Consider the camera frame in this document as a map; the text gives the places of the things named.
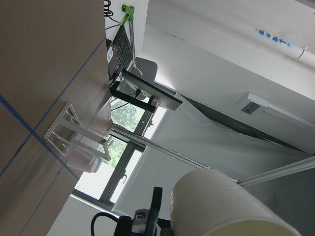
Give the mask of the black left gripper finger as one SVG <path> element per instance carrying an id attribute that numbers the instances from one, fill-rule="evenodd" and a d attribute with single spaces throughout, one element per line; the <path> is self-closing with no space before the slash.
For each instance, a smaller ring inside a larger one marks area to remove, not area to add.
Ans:
<path id="1" fill-rule="evenodd" d="M 162 188 L 154 187 L 152 202 L 150 206 L 150 212 L 147 222 L 147 236 L 154 236 L 156 231 L 156 225 L 158 221 L 158 214 L 162 200 Z"/>

